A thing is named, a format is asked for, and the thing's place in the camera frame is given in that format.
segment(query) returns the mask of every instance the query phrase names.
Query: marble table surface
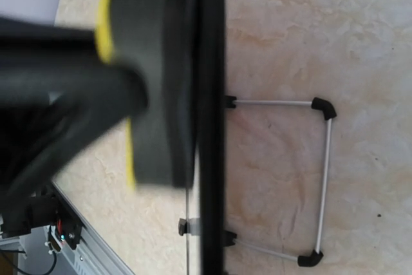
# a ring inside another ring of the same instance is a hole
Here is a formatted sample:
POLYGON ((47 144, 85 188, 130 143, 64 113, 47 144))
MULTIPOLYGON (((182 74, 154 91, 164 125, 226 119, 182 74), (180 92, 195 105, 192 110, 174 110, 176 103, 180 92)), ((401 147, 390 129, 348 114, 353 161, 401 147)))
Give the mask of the marble table surface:
MULTIPOLYGON (((61 0, 93 26, 98 0, 61 0)), ((227 88, 244 99, 331 100, 324 259, 314 269, 234 246, 237 275, 410 274, 412 0, 227 0, 227 88)), ((310 109, 227 114, 227 225, 290 254, 315 244, 324 121, 310 109)), ((136 274, 185 274, 184 193, 127 190, 120 125, 57 179, 136 274)))

